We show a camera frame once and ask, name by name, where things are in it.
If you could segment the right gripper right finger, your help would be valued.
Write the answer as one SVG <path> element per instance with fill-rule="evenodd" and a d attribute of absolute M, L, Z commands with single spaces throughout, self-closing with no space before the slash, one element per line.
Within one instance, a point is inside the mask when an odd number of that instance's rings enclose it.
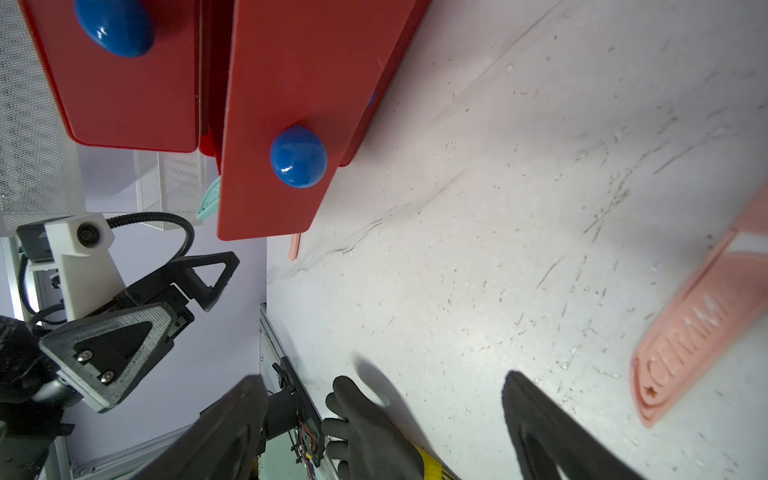
<path fill-rule="evenodd" d="M 639 479 L 519 371 L 507 374 L 502 405 L 524 479 Z"/>

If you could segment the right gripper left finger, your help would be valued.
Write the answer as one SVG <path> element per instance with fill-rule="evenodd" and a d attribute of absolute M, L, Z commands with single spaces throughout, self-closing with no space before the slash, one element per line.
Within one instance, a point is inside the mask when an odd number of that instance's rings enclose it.
<path fill-rule="evenodd" d="M 244 377 L 134 477 L 146 480 L 249 478 L 257 457 L 267 403 L 262 377 Z"/>

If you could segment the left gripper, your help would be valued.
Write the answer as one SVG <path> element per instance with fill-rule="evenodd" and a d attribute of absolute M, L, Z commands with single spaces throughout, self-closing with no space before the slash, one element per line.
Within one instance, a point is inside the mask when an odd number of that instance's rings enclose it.
<path fill-rule="evenodd" d="M 75 320 L 40 338 L 26 323 L 1 318 L 1 477 L 36 479 L 50 446 L 70 436 L 67 399 L 35 396 L 58 377 L 94 411 L 118 406 L 194 321 L 166 303 Z"/>

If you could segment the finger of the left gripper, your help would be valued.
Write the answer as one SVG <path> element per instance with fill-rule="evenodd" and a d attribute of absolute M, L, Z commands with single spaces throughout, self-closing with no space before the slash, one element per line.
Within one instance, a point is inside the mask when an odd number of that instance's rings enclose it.
<path fill-rule="evenodd" d="M 195 301 L 208 312 L 218 302 L 239 264 L 239 258 L 232 251 L 173 259 L 123 290 L 122 305 L 164 303 L 173 312 L 182 312 L 190 301 Z M 197 273 L 198 269 L 211 266 L 223 267 L 212 286 Z"/>

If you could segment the teal knife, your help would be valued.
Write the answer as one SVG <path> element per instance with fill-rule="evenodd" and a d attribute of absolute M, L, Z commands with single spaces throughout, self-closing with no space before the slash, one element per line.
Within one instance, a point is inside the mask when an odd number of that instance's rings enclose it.
<path fill-rule="evenodd" d="M 216 178 L 204 193 L 196 218 L 200 221 L 218 212 L 220 200 L 221 178 Z"/>

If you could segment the pink knife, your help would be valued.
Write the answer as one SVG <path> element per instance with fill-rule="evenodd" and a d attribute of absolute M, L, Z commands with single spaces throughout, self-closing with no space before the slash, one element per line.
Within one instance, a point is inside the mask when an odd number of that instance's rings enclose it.
<path fill-rule="evenodd" d="M 301 243 L 301 234 L 293 234 L 290 239 L 290 248 L 288 258 L 291 262 L 295 261 L 299 255 Z"/>
<path fill-rule="evenodd" d="M 767 312 L 767 190 L 755 195 L 638 342 L 630 390 L 650 428 Z"/>

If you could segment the red top drawer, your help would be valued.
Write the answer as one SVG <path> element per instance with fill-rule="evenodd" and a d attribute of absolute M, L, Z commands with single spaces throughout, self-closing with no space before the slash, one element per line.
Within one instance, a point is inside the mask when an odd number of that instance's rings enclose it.
<path fill-rule="evenodd" d="M 83 30 L 72 1 L 19 6 L 69 137 L 86 146 L 192 152 L 199 145 L 201 4 L 145 1 L 154 42 L 121 57 Z"/>

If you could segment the red drawer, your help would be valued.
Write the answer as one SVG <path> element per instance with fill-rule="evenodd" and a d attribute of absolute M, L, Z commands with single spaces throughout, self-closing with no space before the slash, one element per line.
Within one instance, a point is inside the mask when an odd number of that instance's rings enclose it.
<path fill-rule="evenodd" d="M 238 1 L 222 141 L 217 234 L 225 241 L 307 230 L 336 170 L 354 158 L 425 1 Z M 270 161 L 292 127 L 328 156 L 319 182 L 296 188 Z"/>
<path fill-rule="evenodd" d="M 19 6 L 69 137 L 86 146 L 192 152 L 199 145 L 201 4 L 145 1 L 154 42 L 121 57 L 83 30 L 72 1 Z"/>

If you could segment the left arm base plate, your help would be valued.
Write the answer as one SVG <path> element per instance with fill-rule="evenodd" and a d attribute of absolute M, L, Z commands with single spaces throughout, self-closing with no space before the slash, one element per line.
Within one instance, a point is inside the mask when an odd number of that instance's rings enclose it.
<path fill-rule="evenodd" d="M 277 375 L 278 389 L 268 395 L 260 444 L 262 452 L 268 441 L 288 433 L 296 462 L 305 466 L 311 464 L 309 473 L 313 476 L 325 458 L 326 436 L 321 429 L 322 419 L 290 360 L 283 356 L 272 364 L 272 368 Z"/>

